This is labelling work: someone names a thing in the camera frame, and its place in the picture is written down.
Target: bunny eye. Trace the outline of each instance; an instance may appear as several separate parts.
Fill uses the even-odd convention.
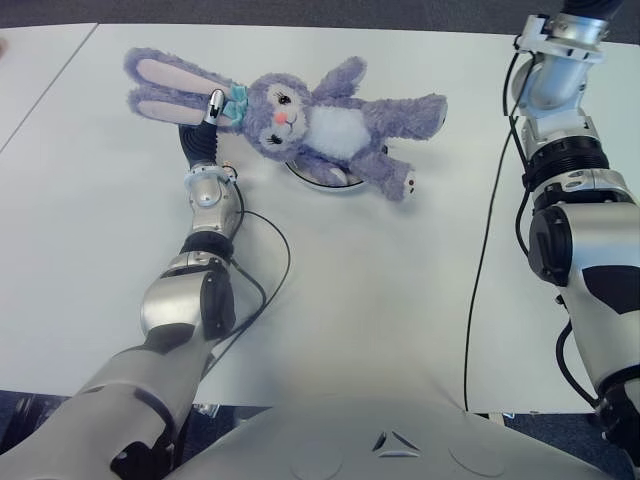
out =
[[[277,95],[278,95],[278,103],[280,105],[287,105],[288,103],[291,103],[291,98],[289,98],[284,93],[278,92]]]
[[[270,143],[271,145],[280,145],[282,143],[282,139],[277,135],[271,135],[267,138],[267,143]]]

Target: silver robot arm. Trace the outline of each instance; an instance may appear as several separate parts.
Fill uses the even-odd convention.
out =
[[[606,438],[640,472],[640,207],[580,108],[621,3],[567,0],[553,20],[530,16],[516,43],[535,65],[528,75],[531,61],[523,65],[512,88],[526,118],[529,265],[558,287]]]
[[[160,478],[211,360],[235,322],[227,272],[238,225],[234,178],[215,165],[215,119],[181,129],[190,163],[185,178],[191,232],[142,304],[145,342],[115,355],[45,424],[0,457],[12,480]]]

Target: purple plush rabbit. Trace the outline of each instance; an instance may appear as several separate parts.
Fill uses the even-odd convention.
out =
[[[310,92],[297,77],[269,73],[246,88],[184,60],[146,48],[132,49],[125,70],[141,85],[129,95],[144,117],[182,125],[202,121],[211,92],[228,103],[220,132],[244,134],[253,147],[280,162],[295,162],[319,183],[343,186],[348,174],[376,185],[389,200],[413,192],[411,165],[389,157],[389,137],[427,140],[442,126],[447,100],[441,95],[367,102],[352,98],[366,64],[351,57]]]

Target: floor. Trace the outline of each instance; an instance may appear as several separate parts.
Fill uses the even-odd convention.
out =
[[[52,23],[217,23],[509,33],[561,0],[3,0],[0,28]],[[640,43],[640,2],[627,0],[608,40]]]
[[[0,28],[57,23],[215,23],[379,28],[517,34],[531,13],[557,11],[560,0],[5,0]],[[640,44],[640,2],[627,0],[610,41]],[[20,394],[0,391],[0,438]],[[232,426],[233,408],[215,418],[194,413],[185,457]],[[517,415],[509,428],[568,451],[619,480],[631,479],[624,454],[600,438],[593,416]]]

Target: teal bow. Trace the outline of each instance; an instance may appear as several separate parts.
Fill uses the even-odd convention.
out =
[[[227,98],[227,103],[222,109],[222,114],[231,119],[231,126],[240,125],[247,113],[249,100],[247,99],[247,87],[243,85],[231,84],[229,92],[231,98]]]

